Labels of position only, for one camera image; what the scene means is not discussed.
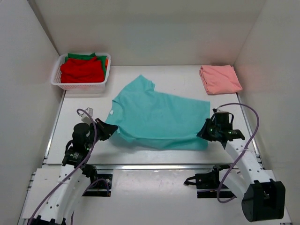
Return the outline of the teal t shirt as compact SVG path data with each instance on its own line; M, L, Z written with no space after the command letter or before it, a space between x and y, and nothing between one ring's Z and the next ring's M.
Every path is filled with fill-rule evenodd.
M112 100L106 123L129 143L159 150L206 150L197 137L210 116L210 103L155 91L155 84L138 76Z

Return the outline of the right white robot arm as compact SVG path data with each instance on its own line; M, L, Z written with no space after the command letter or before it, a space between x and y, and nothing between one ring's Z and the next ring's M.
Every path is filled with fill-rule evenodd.
M233 129L233 119L232 113L214 112L197 134L204 140L220 142L239 169L239 172L217 171L210 176L210 183L216 188L225 184L241 201L242 212L249 222L282 219L285 187L258 163L242 132Z

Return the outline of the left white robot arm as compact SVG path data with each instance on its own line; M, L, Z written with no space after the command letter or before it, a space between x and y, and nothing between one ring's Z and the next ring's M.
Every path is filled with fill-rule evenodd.
M98 141L109 139L118 127L95 119L79 123L73 128L72 139L66 144L56 186L46 195L29 218L29 225L68 225L82 195L102 182L97 168L87 162Z

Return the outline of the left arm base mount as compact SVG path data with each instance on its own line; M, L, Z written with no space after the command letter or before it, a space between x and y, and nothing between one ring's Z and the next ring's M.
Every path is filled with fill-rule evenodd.
M86 197L110 197L113 174L111 172L99 172L94 165L86 165L83 175L90 179L90 185L83 196Z

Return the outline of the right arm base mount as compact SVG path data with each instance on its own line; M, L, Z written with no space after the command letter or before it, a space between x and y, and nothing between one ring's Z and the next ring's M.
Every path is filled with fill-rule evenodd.
M198 199L216 198L220 184L219 172L224 172L229 167L229 165L215 165L208 172L198 172L194 176L187 178L183 184L196 186Z

